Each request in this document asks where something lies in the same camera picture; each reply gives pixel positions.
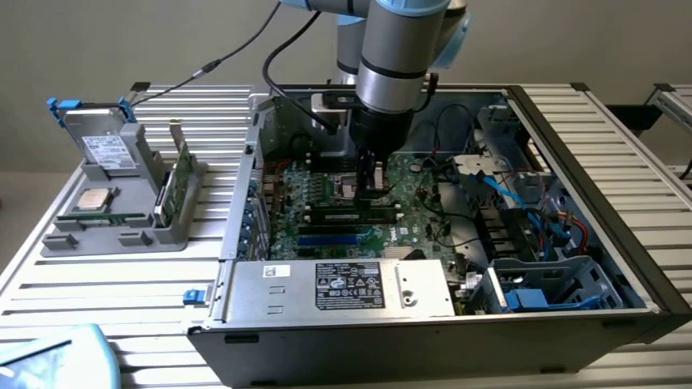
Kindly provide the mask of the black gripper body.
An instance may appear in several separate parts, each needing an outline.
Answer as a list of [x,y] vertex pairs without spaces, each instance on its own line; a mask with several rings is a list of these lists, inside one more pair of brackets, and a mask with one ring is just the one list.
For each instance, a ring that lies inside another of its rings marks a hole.
[[358,108],[352,111],[349,136],[357,149],[357,162],[384,161],[406,143],[414,111],[382,113]]

